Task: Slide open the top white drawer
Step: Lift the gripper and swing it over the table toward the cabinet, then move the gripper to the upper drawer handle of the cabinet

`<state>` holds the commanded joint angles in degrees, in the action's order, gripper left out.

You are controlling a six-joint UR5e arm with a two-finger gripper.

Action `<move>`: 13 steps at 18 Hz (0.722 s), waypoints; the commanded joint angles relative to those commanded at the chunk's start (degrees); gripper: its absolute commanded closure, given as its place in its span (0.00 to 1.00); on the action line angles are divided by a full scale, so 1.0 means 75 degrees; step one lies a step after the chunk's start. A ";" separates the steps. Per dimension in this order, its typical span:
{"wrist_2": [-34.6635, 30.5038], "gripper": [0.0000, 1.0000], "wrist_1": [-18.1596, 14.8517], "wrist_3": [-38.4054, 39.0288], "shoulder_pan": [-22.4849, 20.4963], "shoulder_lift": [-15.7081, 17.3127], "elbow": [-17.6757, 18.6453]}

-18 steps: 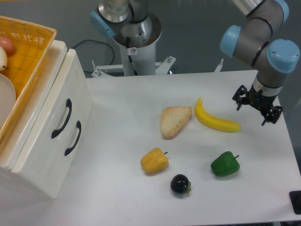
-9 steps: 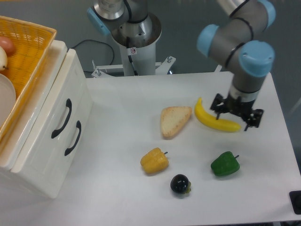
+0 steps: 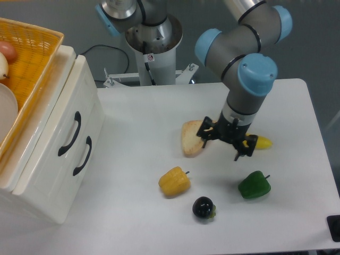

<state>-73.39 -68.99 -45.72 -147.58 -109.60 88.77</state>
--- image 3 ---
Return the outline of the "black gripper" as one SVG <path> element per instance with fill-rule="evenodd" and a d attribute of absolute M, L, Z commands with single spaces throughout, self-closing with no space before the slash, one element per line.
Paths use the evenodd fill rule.
<path fill-rule="evenodd" d="M 250 124 L 240 125 L 239 122 L 238 119 L 234 118 L 231 121 L 227 120 L 223 113 L 220 114 L 216 123 L 206 116 L 197 131 L 197 137 L 203 141 L 202 148 L 206 146 L 208 141 L 218 139 L 233 144 L 233 147 L 237 150 L 234 161 L 243 156 L 251 157 L 258 136 L 254 134 L 246 135 Z"/>

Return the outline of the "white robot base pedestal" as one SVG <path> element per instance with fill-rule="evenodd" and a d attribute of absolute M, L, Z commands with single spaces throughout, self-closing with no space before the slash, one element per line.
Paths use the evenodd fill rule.
<path fill-rule="evenodd" d="M 124 35 L 134 51 L 139 77 L 151 71 L 157 83 L 175 80 L 176 48 L 183 30 L 167 1 L 100 1 L 95 10 L 112 36 Z"/>

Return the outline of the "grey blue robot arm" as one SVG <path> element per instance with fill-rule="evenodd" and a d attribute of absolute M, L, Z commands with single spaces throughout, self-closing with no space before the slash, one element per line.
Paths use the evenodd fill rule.
<path fill-rule="evenodd" d="M 247 131 L 278 75 L 276 63 L 261 50 L 286 38 L 293 27 L 290 12 L 266 1 L 226 1 L 238 22 L 229 33 L 205 31 L 194 52 L 229 89 L 219 119 L 205 117 L 197 136 L 221 140 L 237 151 L 235 159 L 252 156 L 258 137 Z"/>

